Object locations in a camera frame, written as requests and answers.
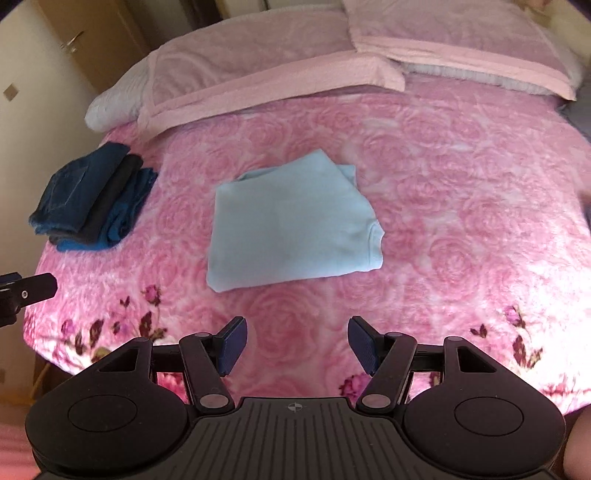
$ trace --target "pink bedspread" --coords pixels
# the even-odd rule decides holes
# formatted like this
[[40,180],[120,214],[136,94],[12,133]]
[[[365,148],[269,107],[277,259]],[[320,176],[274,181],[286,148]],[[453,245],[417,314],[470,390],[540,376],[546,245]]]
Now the pink bedspread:
[[[173,343],[235,315],[248,345],[227,383],[236,398],[348,395],[367,382],[347,345],[362,315],[421,343],[460,335],[566,413],[591,403],[591,239],[579,195],[591,146],[555,100],[410,76],[406,93],[357,88],[195,122],[142,145],[161,168],[133,233],[100,253],[47,245],[38,273],[56,297],[27,309],[25,340],[77,373],[138,335]],[[386,231],[368,273],[216,294],[205,282],[215,187],[322,148],[358,167]],[[161,382],[182,394],[180,379]],[[421,376],[412,394],[428,387]]]

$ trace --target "pink blanket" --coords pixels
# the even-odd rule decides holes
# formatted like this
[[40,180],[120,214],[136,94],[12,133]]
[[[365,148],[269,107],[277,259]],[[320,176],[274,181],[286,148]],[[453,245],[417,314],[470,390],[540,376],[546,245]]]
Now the pink blanket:
[[[161,173],[134,232],[100,253],[47,245],[56,297],[29,307],[25,340],[77,373],[134,336],[173,343],[243,315],[249,341],[227,377],[260,396],[347,395],[367,382],[347,345],[362,315],[421,343],[460,335],[551,398],[591,403],[591,239],[578,195],[591,147],[556,100],[439,77],[406,93],[359,87],[194,122],[144,145]],[[386,231],[368,273],[216,294],[206,286],[215,187],[322,148],[355,164]],[[178,376],[161,382],[182,394]],[[412,395],[428,387],[429,375]]]

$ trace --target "light blue sweatshirt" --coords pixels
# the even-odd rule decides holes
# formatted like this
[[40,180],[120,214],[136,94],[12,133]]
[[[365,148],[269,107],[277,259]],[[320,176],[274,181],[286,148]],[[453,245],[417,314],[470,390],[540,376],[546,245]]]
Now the light blue sweatshirt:
[[217,188],[207,284],[223,292],[374,270],[383,235],[355,167],[316,150]]

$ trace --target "wall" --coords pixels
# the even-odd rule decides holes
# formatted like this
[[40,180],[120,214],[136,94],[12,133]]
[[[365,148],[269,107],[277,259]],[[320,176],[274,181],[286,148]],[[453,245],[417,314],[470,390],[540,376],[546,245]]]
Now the wall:
[[552,0],[544,13],[550,16],[550,30],[591,65],[591,21],[567,0]]
[[[8,102],[1,92],[11,83],[19,94]],[[93,97],[30,0],[0,23],[0,273],[34,273],[45,239],[28,215],[51,175],[98,144],[83,120]],[[28,395],[33,363],[21,325],[1,329],[0,395]]]
[[151,49],[193,29],[178,0],[125,0]]

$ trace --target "pillow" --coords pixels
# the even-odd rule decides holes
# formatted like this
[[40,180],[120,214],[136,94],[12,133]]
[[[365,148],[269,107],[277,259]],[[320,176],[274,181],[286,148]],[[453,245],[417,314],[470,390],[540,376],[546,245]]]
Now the pillow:
[[560,113],[591,142],[591,72],[579,89],[577,101],[561,107]]
[[138,126],[144,139],[195,120],[352,85],[404,90],[394,62],[359,54],[333,5],[231,18],[169,41],[148,57]]
[[[566,99],[575,97],[556,50],[511,0],[344,3],[351,38],[358,51],[382,54],[408,64],[436,66],[440,74],[449,76],[466,77],[458,72],[468,70],[490,75],[497,85],[516,85],[496,78],[504,77]],[[473,79],[482,81],[483,77],[475,75]],[[517,86],[528,91],[526,86]]]
[[142,94],[148,83],[148,59],[131,67],[115,85],[90,104],[84,120],[95,132],[106,132],[138,119]]

